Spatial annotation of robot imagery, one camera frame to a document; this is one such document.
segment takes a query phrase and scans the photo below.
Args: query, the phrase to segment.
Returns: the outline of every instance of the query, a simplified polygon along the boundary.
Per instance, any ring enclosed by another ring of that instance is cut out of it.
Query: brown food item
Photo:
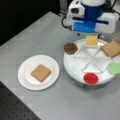
[[[116,40],[112,40],[110,43],[103,45],[101,49],[107,56],[111,58],[120,54],[120,45]]]
[[[39,65],[31,75],[38,81],[44,82],[44,80],[51,74],[51,71],[43,65]]]
[[[67,54],[74,54],[78,48],[74,43],[69,42],[64,45],[64,50]]]

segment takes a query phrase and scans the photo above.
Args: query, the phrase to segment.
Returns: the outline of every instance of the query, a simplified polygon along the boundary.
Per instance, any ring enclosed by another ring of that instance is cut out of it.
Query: table
[[[49,12],[0,47],[0,81],[42,120],[119,120],[120,75],[106,87],[87,90],[73,84],[63,65],[63,46],[85,38],[61,26]],[[58,80],[50,88],[32,91],[17,78],[18,68],[34,55],[49,55],[59,64]]]

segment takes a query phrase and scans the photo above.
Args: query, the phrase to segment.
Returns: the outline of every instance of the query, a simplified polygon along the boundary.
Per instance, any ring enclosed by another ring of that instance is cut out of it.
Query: red food item
[[[88,84],[95,85],[98,82],[98,76],[95,73],[86,73],[84,80]]]

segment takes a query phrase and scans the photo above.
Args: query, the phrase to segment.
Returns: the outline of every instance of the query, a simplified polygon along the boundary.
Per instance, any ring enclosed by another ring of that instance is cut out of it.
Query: blue robot part
[[[101,6],[86,6],[82,4],[83,7],[85,8],[85,14],[83,18],[74,18],[73,19],[77,20],[79,19],[80,21],[83,22],[74,22],[73,25],[73,31],[78,31],[78,32],[87,32],[87,33],[93,33],[95,31],[96,27],[96,22],[98,23],[103,23],[103,24],[108,24],[106,21],[97,21],[97,18],[102,15],[104,12],[104,4]]]

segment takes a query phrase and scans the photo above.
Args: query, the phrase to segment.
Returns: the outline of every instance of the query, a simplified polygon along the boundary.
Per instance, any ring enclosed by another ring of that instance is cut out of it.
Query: cable
[[[66,19],[66,15],[62,18],[62,20],[61,20],[61,24],[62,24],[62,26],[65,28],[65,29],[69,29],[69,30],[72,30],[72,26],[66,26],[66,25],[64,25],[64,19]]]
[[[119,19],[118,19],[118,21],[120,20],[120,13],[119,12],[117,12],[116,10],[114,10],[118,15],[119,15]]]
[[[117,2],[117,0],[114,0],[113,5],[110,7],[110,9],[111,9],[111,10],[112,10],[112,9],[113,9],[113,7],[115,6],[116,2]]]

